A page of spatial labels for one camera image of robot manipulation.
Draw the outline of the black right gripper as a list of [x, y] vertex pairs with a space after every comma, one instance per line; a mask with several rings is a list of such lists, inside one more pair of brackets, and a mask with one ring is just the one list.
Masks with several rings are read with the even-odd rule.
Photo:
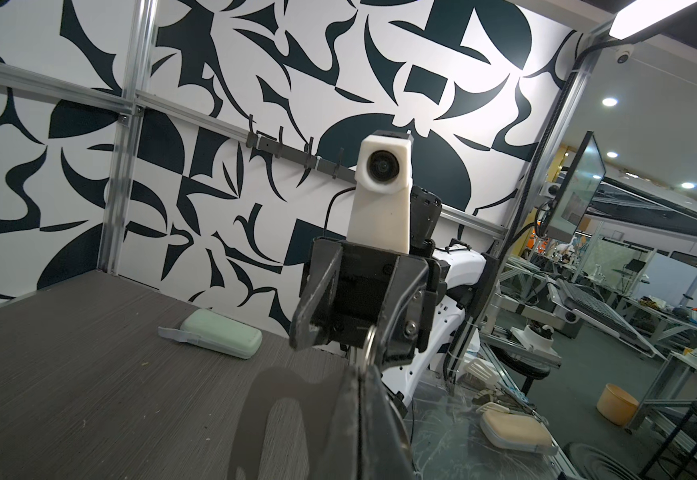
[[411, 363], [429, 349], [436, 308], [445, 296], [445, 266], [434, 258], [435, 246], [426, 239], [398, 254], [346, 240], [314, 240], [290, 347], [336, 342], [361, 349], [376, 325], [376, 366]]

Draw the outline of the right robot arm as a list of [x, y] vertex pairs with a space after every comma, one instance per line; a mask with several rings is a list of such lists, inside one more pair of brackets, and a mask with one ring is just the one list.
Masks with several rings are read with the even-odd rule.
[[303, 350], [338, 343], [362, 350], [378, 342], [375, 362], [390, 400], [407, 415], [424, 371], [463, 325], [493, 258], [458, 240], [439, 249], [432, 234], [442, 202], [415, 186], [407, 253], [326, 235], [312, 240], [302, 272], [290, 346]]

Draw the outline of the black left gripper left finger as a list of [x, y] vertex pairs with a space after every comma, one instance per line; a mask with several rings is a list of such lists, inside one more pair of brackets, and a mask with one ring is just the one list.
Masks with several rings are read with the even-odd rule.
[[361, 382], [358, 369], [348, 367], [342, 380], [324, 448], [310, 468], [310, 479], [359, 479], [361, 476]]

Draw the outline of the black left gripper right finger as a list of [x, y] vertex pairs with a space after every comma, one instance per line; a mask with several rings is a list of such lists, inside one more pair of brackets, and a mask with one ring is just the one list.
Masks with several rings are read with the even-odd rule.
[[360, 478], [415, 478], [404, 423], [374, 365], [360, 382]]

